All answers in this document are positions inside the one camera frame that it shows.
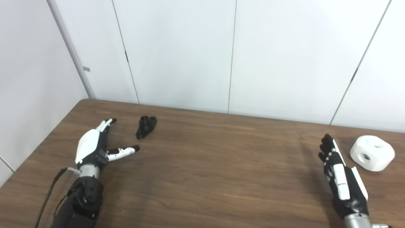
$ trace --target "hole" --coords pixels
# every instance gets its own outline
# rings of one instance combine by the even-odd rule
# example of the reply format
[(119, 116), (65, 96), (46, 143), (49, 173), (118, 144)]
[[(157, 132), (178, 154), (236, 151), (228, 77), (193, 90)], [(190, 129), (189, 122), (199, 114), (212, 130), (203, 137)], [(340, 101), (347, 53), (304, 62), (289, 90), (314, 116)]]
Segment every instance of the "hole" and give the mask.
[(364, 157), (366, 160), (370, 160), (370, 157), (369, 157), (368, 155), (366, 155), (366, 154), (363, 154), (363, 157)]

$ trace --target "robotic hand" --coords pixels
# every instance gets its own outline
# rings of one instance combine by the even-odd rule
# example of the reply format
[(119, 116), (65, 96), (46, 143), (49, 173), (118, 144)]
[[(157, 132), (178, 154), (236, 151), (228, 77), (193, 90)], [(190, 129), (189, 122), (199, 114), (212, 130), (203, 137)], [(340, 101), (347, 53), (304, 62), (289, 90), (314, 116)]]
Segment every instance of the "robotic hand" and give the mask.
[(102, 121), (96, 129), (89, 130), (79, 140), (75, 160), (78, 170), (66, 168), (66, 170), (78, 174), (79, 177), (69, 188), (65, 196), (66, 200), (54, 216), (51, 228), (92, 228), (95, 226), (104, 189), (98, 180), (100, 170), (108, 161), (117, 160), (139, 151), (137, 145), (107, 150), (107, 135), (110, 125), (115, 121), (117, 119)]
[(367, 208), (368, 193), (356, 167), (346, 166), (335, 140), (326, 134), (318, 154), (324, 163), (324, 173), (329, 181), (332, 205), (347, 228), (388, 228), (385, 224), (371, 224)]

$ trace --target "black plastic part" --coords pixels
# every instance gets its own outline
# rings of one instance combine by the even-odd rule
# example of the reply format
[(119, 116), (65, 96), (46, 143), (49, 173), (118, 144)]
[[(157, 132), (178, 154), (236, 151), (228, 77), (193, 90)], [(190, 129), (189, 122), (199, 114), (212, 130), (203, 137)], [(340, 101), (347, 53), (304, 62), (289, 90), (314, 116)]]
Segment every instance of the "black plastic part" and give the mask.
[(111, 123), (115, 123), (115, 122), (117, 121), (117, 118), (113, 118), (112, 120), (113, 120), (113, 121), (111, 121)]
[(137, 139), (143, 139), (155, 129), (158, 119), (156, 116), (142, 116), (139, 120), (139, 128), (135, 133)]
[(104, 186), (94, 177), (79, 177), (70, 187), (51, 228), (93, 228), (102, 205)]

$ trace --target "wooden table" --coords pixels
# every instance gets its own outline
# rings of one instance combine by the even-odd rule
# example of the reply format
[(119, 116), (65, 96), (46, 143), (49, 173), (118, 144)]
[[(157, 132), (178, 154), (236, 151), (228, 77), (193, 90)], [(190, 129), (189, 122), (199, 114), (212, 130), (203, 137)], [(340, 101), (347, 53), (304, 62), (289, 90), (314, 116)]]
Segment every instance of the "wooden table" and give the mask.
[[(158, 123), (137, 140), (142, 115), (155, 115)], [(396, 157), (384, 171), (358, 168), (372, 222), (405, 224), (405, 134), (87, 99), (0, 188), (0, 227), (33, 226), (56, 173), (75, 165), (80, 137), (107, 118), (118, 119), (109, 147), (139, 144), (141, 150), (102, 171), (97, 228), (343, 228), (317, 157), (326, 133), (349, 167), (359, 136), (376, 135), (393, 146)], [(40, 227), (50, 226), (75, 178), (66, 173), (58, 181)]]

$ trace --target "black cable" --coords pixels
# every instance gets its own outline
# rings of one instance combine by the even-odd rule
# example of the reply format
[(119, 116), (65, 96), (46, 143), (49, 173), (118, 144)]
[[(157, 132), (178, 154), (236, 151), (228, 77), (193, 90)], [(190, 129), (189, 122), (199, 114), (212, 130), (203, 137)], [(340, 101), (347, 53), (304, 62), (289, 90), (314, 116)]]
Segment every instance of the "black cable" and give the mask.
[(41, 207), (41, 209), (39, 210), (39, 214), (38, 214), (38, 217), (36, 218), (36, 222), (35, 222), (34, 228), (38, 228), (39, 220), (41, 219), (42, 212), (44, 212), (45, 205), (46, 205), (47, 202), (48, 202), (48, 199), (49, 199), (49, 196), (51, 195), (51, 192), (52, 192), (52, 190), (53, 190), (53, 187), (55, 186), (55, 183), (58, 181), (58, 179), (62, 176), (62, 174), (63, 174), (66, 170), (67, 170), (67, 168), (61, 169), (61, 170), (59, 171), (59, 173), (58, 173), (58, 174), (55, 176), (55, 178), (53, 179), (53, 182), (52, 182), (51, 186), (49, 187), (48, 194), (47, 194), (47, 196), (45, 197), (44, 203), (42, 204), (42, 207)]
[(63, 202), (63, 200), (64, 200), (67, 196), (68, 196), (68, 195), (65, 195), (65, 196), (59, 201), (58, 205), (57, 205), (56, 208), (55, 208), (55, 212), (53, 213), (53, 218), (56, 217), (56, 212), (58, 212), (58, 209), (59, 209), (60, 204)]

